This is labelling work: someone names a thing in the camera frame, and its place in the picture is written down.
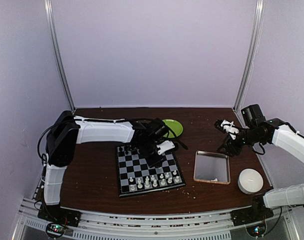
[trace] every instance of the white cup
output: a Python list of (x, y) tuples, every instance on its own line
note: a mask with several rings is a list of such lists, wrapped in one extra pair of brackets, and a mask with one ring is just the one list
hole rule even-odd
[(243, 170), (238, 177), (238, 187), (245, 194), (255, 194), (259, 192), (264, 184), (262, 175), (254, 169)]

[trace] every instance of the white wall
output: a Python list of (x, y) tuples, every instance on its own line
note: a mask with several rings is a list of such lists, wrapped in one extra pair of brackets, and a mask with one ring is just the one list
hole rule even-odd
[(77, 107), (231, 107), (255, 0), (54, 0)]
[(0, 0), (0, 240), (40, 176), (36, 143), (68, 109), (41, 0)]
[[(242, 107), (258, 103), (266, 118), (304, 135), (304, 1), (266, 1), (259, 49)], [(275, 146), (262, 157), (275, 187), (304, 182), (304, 164)], [(304, 209), (295, 210), (304, 239)]]

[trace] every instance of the dark wooden tabletop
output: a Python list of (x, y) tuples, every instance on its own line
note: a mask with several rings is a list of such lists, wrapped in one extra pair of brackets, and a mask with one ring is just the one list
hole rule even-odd
[(193, 180), (195, 152), (216, 152), (226, 136), (214, 128), (214, 122), (227, 119), (239, 124), (229, 108), (90, 108), (78, 109), (76, 115), (105, 119), (145, 117), (178, 120), (184, 126), (180, 140), (189, 148), (180, 148), (175, 153), (186, 186), (119, 198), (116, 143), (83, 143), (77, 145), (74, 160), (65, 172), (61, 190), (63, 207), (116, 214), (181, 214), (249, 206), (252, 197), (242, 193), (237, 185), (239, 174), (247, 168), (255, 169), (263, 176), (263, 190), (271, 188), (259, 160), (247, 147), (240, 156), (230, 158), (229, 185)]

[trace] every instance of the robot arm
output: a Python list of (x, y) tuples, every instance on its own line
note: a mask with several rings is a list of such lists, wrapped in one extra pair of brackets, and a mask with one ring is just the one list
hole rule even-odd
[(44, 181), (44, 205), (53, 218), (67, 216), (60, 208), (60, 190), (64, 172), (72, 162), (76, 144), (87, 142), (120, 142), (128, 144), (128, 150), (139, 149), (149, 167), (159, 167), (162, 154), (177, 146), (163, 138), (170, 128), (160, 119), (149, 123), (139, 119), (93, 119), (73, 116), (64, 111), (46, 136), (46, 168)]
[[(235, 127), (233, 122), (218, 120), (215, 127), (229, 135), (218, 148), (218, 152), (231, 157), (239, 155), (244, 146), (266, 143), (278, 146), (304, 163), (304, 136), (288, 122), (278, 118), (266, 120), (260, 107), (251, 105), (242, 110), (243, 118), (249, 128)], [(286, 188), (273, 189), (263, 195), (267, 208), (279, 206), (304, 205), (304, 183)]]

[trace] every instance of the green plate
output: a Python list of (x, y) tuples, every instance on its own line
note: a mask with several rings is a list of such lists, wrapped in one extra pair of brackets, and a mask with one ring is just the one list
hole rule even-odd
[[(164, 119), (163, 122), (176, 134), (176, 136), (179, 136), (183, 132), (183, 126), (179, 121), (173, 120), (173, 119)], [(174, 135), (172, 132), (168, 135), (168, 138), (172, 139), (174, 138)]]

